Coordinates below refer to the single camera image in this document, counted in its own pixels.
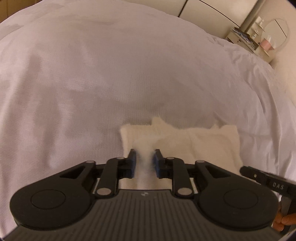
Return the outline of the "person right hand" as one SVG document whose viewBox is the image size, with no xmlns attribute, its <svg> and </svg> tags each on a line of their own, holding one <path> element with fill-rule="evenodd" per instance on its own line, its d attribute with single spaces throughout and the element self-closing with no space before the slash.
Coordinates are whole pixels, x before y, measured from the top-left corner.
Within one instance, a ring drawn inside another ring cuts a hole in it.
<svg viewBox="0 0 296 241">
<path fill-rule="evenodd" d="M 272 228 L 278 232 L 282 232 L 286 226 L 296 225 L 296 214 L 288 214 L 283 216 L 281 213 L 281 203 L 278 204 L 276 217 L 272 223 Z"/>
</svg>

